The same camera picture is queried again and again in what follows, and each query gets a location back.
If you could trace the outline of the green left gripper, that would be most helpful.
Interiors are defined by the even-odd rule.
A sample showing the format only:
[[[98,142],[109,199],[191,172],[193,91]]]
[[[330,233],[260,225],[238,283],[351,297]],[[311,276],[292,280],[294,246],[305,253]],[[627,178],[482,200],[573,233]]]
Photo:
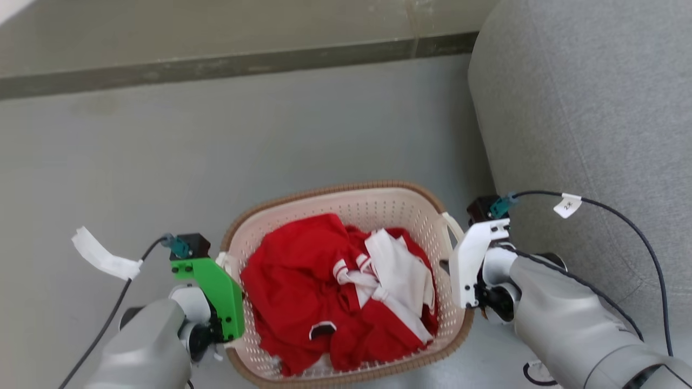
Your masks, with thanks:
[[[244,295],[227,271],[211,258],[171,260],[178,280],[195,281],[170,293],[183,310],[178,333],[190,354],[205,354],[210,345],[230,343],[245,334]]]

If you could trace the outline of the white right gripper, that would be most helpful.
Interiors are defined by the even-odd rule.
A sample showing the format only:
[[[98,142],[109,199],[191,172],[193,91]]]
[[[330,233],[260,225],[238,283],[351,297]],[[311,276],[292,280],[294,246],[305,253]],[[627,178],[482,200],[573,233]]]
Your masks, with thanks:
[[[500,323],[514,321],[521,291],[511,279],[517,259],[509,242],[510,220],[472,225],[449,259],[439,267],[450,276],[453,303],[460,308],[492,312]]]

